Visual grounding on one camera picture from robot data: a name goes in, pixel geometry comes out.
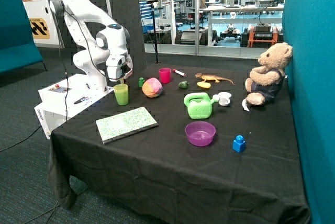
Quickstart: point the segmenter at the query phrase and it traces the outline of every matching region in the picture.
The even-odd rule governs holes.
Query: gray carpet
[[[48,72],[37,63],[0,75],[0,150],[26,139],[40,126],[34,111],[41,102],[38,90],[64,79],[58,49],[39,50]],[[61,51],[69,75],[81,73],[72,63],[73,51]],[[244,70],[246,76],[256,65],[256,60],[167,54],[159,55],[159,60],[164,64]],[[147,65],[154,61],[155,55],[149,54]],[[47,222],[57,202],[46,180],[48,162],[49,141],[41,128],[26,141],[0,152],[0,223]],[[48,223],[164,223],[96,194],[74,177],[70,182],[77,193],[82,193],[73,209],[57,207]]]

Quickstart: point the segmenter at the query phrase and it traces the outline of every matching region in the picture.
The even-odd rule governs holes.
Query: black partition
[[[107,12],[106,0],[90,0],[94,5]],[[130,33],[129,53],[134,64],[134,72],[146,68],[146,56],[142,35],[139,0],[110,0],[113,19],[124,26]],[[99,24],[87,25],[93,36],[103,29]],[[60,22],[60,30],[66,48],[76,48],[64,21]]]

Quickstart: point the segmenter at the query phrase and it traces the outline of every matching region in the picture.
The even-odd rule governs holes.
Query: translucent green cup
[[[119,105],[127,105],[129,103],[128,85],[117,84],[114,86],[116,101]]]

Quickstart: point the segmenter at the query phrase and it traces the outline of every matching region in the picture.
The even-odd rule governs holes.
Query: teal panel
[[[33,41],[30,22],[21,0],[0,0],[0,49]]]
[[[22,0],[0,0],[0,73],[41,61]]]
[[[0,73],[42,62],[34,42],[0,50]]]
[[[284,39],[293,46],[288,68],[303,175],[312,223],[334,223],[335,47],[333,0],[286,0]]]

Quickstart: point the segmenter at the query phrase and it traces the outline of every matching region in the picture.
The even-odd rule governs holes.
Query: toy watering can
[[[191,119],[209,118],[212,111],[212,104],[218,102],[220,97],[214,95],[212,99],[209,98],[205,92],[190,93],[184,98],[184,104],[187,107],[188,114]]]

